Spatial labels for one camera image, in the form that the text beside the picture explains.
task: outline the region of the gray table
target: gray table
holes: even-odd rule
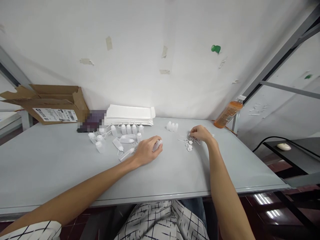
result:
[[[165,129],[179,124],[177,133]],[[159,135],[163,152],[150,164],[130,172],[92,206],[137,203],[210,195],[206,144],[188,152],[177,139],[202,124],[215,134],[222,157],[238,193],[289,188],[236,136],[212,121],[155,118],[143,138]],[[0,147],[0,214],[28,212],[80,182],[117,164],[117,149],[108,136],[107,152],[100,154],[87,133],[76,124],[36,124]],[[132,146],[124,144],[125,150]]]

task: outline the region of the mouse cable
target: mouse cable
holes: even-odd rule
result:
[[[297,144],[297,143],[295,143],[295,142],[293,142],[293,141],[291,141],[291,140],[289,140],[289,139],[287,139],[287,138],[278,137],[278,136],[271,136],[271,137],[267,137],[267,138],[263,139],[263,140],[259,143],[259,145],[258,145],[252,152],[255,152],[255,151],[260,147],[260,145],[261,145],[265,140],[267,140],[267,139],[269,139],[269,138],[281,138],[281,139],[287,140],[289,143],[292,143],[293,145],[296,145],[296,146],[302,148],[303,150],[305,150],[305,151],[307,151],[307,152],[309,152],[309,153],[317,156],[318,158],[320,158],[320,156],[319,156],[318,154],[310,151],[309,149],[306,149],[305,147],[302,147],[301,145],[299,145],[299,144]]]

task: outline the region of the hand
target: hand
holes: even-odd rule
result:
[[[208,142],[210,140],[214,140],[213,136],[209,131],[202,125],[195,126],[190,131],[190,136],[195,137],[204,142]]]
[[[154,136],[149,139],[142,140],[137,148],[136,153],[133,157],[136,159],[138,166],[142,166],[152,162],[156,157],[162,152],[162,144],[160,144],[159,148],[152,151],[153,146],[156,144],[157,140],[160,140],[161,137]]]

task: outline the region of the black desk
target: black desk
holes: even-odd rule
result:
[[[320,155],[320,138],[305,138],[292,140],[293,142],[309,149],[310,151]],[[286,143],[291,147],[289,151],[283,151],[277,147],[279,143]],[[263,143],[267,148],[288,162],[298,175],[312,174],[320,172],[320,159],[307,151],[289,143],[285,140],[271,141]]]

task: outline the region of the cardboard box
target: cardboard box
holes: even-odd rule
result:
[[[81,87],[30,84],[34,90],[23,86],[17,92],[3,92],[2,102],[23,107],[30,115],[44,125],[82,122],[88,107],[83,99]]]

